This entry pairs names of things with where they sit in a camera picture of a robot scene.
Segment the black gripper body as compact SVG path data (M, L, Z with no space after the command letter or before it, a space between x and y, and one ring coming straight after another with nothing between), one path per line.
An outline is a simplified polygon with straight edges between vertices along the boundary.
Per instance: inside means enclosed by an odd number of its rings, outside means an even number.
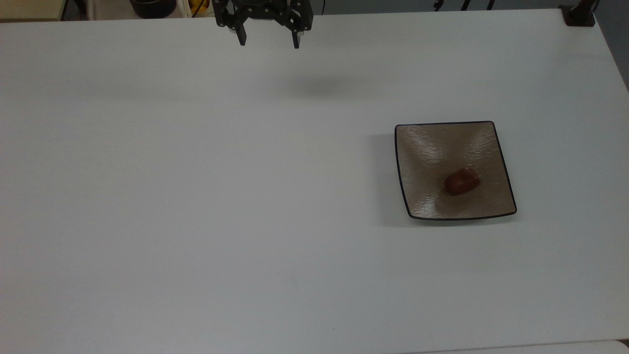
M290 31L312 29L314 13L308 0L214 0L217 25L239 30L246 20L271 20Z

